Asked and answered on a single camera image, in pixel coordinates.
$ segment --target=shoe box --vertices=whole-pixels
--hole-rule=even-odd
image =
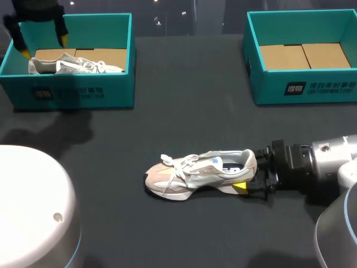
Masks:
[[[248,12],[243,55],[256,104],[357,102],[354,9]]]
[[[0,67],[0,84],[14,109],[130,108],[134,103],[136,46],[131,14],[65,15],[67,46],[57,41],[53,22],[23,22],[31,57],[55,60],[64,52],[104,61],[124,73],[28,74],[28,60],[11,42]]]

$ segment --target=shoe sole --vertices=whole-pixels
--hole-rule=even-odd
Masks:
[[[239,194],[232,186],[232,184],[230,185],[225,185],[225,186],[214,186],[216,189],[220,190],[222,193],[225,193],[225,194]],[[153,194],[155,195],[158,195],[159,197],[162,197],[162,198],[166,198],[166,199],[169,199],[169,200],[175,200],[175,201],[184,201],[184,200],[187,200],[191,194],[193,194],[195,192],[195,190],[189,190],[187,192],[184,192],[184,193],[179,193],[179,194],[162,194],[160,192],[157,192],[157,191],[154,191],[154,190],[151,190],[149,187],[146,186],[146,188],[148,190],[150,190]]]

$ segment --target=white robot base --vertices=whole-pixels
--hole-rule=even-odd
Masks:
[[[72,182],[49,155],[0,146],[0,268],[82,268]]]

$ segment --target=robotic arm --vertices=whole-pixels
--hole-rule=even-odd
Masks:
[[[57,0],[12,0],[15,8],[13,15],[5,15],[3,22],[13,39],[15,49],[30,59],[30,52],[22,37],[19,22],[44,22],[53,20],[57,39],[62,47],[67,45],[68,30],[63,18],[64,8]]]
[[[315,189],[320,199],[332,185],[340,195],[320,215],[314,245],[323,268],[357,267],[357,135],[285,146],[273,141],[255,152],[260,173],[246,183],[247,193],[276,189]]]

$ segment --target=screw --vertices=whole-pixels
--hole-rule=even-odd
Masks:
[[[63,221],[63,216],[60,213],[55,213],[54,214],[54,220],[57,222],[62,222]]]
[[[328,151],[330,148],[328,147],[328,145],[323,145],[323,147],[321,147],[321,151],[326,152]]]

